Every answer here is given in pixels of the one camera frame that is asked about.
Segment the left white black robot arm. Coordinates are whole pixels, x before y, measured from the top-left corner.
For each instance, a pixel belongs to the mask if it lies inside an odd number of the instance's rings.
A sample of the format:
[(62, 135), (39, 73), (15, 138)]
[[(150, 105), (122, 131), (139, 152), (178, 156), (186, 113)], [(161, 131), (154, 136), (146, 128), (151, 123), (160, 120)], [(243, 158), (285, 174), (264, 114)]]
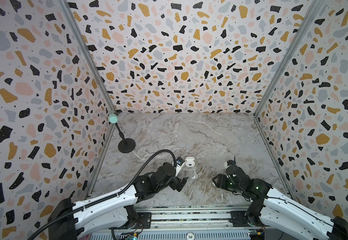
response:
[(187, 179), (180, 179), (178, 174), (185, 163), (182, 158), (176, 163), (164, 163), (156, 172), (138, 176), (129, 188), (84, 201), (63, 199), (48, 218), (49, 223), (54, 221), (48, 227), (49, 239), (77, 240), (99, 230), (132, 228), (139, 219), (135, 204), (153, 198), (167, 187), (178, 192), (183, 189)]

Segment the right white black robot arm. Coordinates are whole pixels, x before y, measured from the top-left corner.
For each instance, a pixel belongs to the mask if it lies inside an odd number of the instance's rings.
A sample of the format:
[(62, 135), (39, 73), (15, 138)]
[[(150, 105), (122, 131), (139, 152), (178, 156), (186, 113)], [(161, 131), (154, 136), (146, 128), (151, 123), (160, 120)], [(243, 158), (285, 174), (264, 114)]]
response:
[(273, 227), (299, 240), (348, 240), (348, 222), (315, 212), (261, 179), (251, 179), (233, 160), (225, 174), (212, 179), (222, 190), (244, 197), (250, 206), (244, 214), (232, 213), (234, 225)]

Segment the mint green microphone on stand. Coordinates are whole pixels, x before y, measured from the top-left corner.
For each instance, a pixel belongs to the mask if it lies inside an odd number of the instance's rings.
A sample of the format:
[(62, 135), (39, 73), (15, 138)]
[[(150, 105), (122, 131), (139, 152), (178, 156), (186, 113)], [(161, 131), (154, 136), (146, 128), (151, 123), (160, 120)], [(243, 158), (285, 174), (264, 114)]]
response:
[(110, 114), (108, 116), (108, 121), (115, 125), (115, 127), (117, 128), (118, 132), (119, 132), (119, 136), (122, 139), (119, 144), (118, 144), (118, 149), (121, 153), (127, 154), (132, 152), (135, 147), (136, 147), (136, 142), (131, 139), (131, 138), (125, 138), (124, 133), (121, 131), (119, 125), (118, 125), (118, 116), (115, 114)]

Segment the poker chip 500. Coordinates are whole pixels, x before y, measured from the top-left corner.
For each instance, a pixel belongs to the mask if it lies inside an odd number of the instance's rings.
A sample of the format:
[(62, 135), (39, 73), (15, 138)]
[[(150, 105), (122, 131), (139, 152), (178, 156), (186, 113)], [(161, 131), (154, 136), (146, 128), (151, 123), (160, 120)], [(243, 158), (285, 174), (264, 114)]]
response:
[(194, 233), (187, 233), (186, 240), (195, 240), (195, 234)]

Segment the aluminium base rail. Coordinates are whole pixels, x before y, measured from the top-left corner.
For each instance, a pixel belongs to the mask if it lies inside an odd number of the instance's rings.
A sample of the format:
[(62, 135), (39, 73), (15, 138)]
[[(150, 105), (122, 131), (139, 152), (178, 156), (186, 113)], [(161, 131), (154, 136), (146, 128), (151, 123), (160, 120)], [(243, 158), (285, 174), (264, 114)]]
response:
[(273, 227), (234, 225), (232, 213), (243, 214), (244, 207), (138, 208), (138, 214), (151, 214), (146, 228), (109, 228), (80, 237), (80, 240), (298, 240)]

